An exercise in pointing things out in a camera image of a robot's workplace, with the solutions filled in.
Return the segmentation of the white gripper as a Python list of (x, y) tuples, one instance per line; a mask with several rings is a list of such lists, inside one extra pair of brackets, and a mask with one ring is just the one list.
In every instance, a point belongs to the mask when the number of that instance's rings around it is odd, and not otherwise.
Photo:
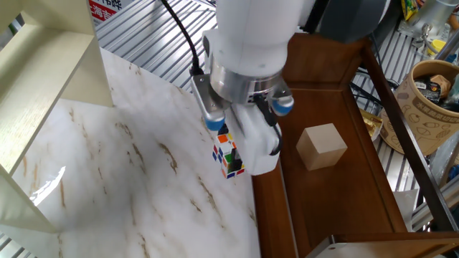
[(229, 108), (229, 129), (224, 123), (218, 135), (230, 132), (237, 148), (231, 152), (229, 171), (245, 170), (252, 176), (271, 172), (277, 165), (279, 153), (271, 153), (279, 146), (275, 129), (268, 125), (256, 105), (232, 104)]

